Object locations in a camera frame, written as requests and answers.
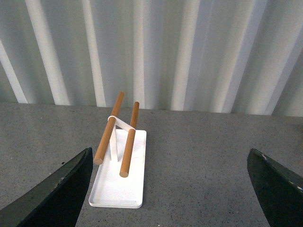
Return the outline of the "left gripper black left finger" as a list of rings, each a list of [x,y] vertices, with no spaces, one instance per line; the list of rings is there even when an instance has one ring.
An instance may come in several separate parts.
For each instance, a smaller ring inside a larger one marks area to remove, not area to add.
[[[0,211],[2,227],[73,227],[84,203],[93,168],[86,148],[26,194]]]

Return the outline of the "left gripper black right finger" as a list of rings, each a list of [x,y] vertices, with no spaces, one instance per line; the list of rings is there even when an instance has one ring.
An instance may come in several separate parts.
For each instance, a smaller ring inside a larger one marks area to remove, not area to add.
[[[247,170],[271,227],[303,225],[303,178],[257,149],[251,149]]]

